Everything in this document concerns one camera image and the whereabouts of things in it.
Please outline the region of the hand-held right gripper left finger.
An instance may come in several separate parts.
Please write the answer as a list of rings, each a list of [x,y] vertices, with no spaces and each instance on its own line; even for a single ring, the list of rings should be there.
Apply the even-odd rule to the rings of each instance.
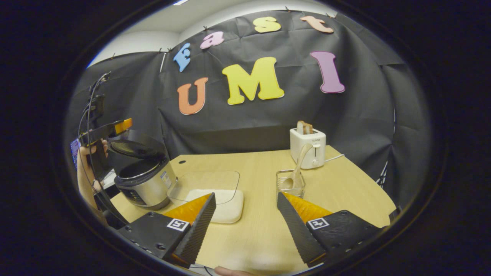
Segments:
[[[142,251],[189,268],[198,258],[215,209],[211,192],[164,214],[147,212],[117,232]]]

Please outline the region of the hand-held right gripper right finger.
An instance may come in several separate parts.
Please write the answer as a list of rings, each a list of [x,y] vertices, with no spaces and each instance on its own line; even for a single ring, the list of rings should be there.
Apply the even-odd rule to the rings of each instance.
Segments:
[[[339,262],[382,231],[350,211],[331,212],[285,192],[278,192],[277,208],[308,267]]]

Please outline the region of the glass dish of white rice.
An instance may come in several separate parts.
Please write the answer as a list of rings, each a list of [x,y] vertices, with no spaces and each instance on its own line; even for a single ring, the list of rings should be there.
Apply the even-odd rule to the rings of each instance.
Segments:
[[[168,188],[167,196],[176,206],[181,206],[214,193],[216,209],[211,222],[231,224],[241,218],[244,206],[239,180],[237,171],[190,171],[176,178]]]

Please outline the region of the wooden spoon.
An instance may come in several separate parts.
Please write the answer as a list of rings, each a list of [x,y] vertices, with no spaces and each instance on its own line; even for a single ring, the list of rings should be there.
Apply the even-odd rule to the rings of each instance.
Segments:
[[[305,155],[312,147],[313,147],[312,144],[307,143],[304,144],[303,147],[300,149],[300,153],[297,158],[296,167],[293,170],[293,172],[291,172],[290,175],[281,183],[280,187],[282,189],[294,190],[294,189],[304,188],[304,184],[302,183],[302,176],[301,176],[301,165],[303,163]]]

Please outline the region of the clear wire chopstick holder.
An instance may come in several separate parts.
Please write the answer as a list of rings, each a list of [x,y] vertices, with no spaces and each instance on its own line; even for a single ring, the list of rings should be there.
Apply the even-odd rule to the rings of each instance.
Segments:
[[[302,183],[304,184],[304,188],[294,189],[294,190],[286,190],[286,189],[282,189],[280,187],[281,183],[290,175],[291,172],[293,172],[293,169],[282,170],[282,171],[276,172],[276,175],[275,175],[275,178],[276,178],[276,194],[275,194],[276,195],[276,202],[278,201],[279,192],[288,193],[290,195],[299,197],[300,199],[304,198],[304,196],[305,196],[305,179],[303,178],[302,173],[301,173],[301,176],[302,176]]]

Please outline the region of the black silver rice cooker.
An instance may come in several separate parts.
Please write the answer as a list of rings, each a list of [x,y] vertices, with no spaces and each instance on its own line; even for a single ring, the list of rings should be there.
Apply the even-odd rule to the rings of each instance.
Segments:
[[[109,138],[109,164],[114,183],[135,206],[158,210],[170,203],[167,195],[177,183],[165,143],[137,130]]]

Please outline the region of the computer monitor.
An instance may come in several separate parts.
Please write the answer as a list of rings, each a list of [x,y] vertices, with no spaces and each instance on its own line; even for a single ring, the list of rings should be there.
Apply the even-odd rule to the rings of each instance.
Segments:
[[[70,151],[72,155],[72,162],[74,164],[74,169],[77,172],[78,170],[78,153],[79,153],[80,142],[79,139],[76,138],[70,143]]]

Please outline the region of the white side table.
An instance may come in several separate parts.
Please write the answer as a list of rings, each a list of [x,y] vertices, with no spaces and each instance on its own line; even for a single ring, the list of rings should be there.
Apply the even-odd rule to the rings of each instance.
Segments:
[[[116,177],[115,171],[114,169],[112,169],[101,181],[102,188],[105,190],[108,189],[109,187],[112,187],[114,185],[115,177]]]

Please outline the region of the white toaster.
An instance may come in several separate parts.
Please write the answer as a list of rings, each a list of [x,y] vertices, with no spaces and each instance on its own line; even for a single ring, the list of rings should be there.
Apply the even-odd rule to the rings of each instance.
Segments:
[[[302,169],[312,169],[324,166],[326,162],[326,134],[313,130],[313,133],[301,135],[296,128],[291,128],[290,154],[295,163],[298,162],[300,152],[304,145],[312,145],[302,161]]]

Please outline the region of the black backdrop cloth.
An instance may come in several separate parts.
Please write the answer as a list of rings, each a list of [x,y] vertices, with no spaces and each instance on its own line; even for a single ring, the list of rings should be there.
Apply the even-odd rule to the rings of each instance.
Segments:
[[[264,11],[223,21],[168,54],[143,52],[90,66],[68,107],[63,147],[76,139],[89,88],[104,73],[107,124],[188,154],[288,149],[303,120],[405,207],[431,160],[432,126],[412,70],[356,21],[302,11]]]

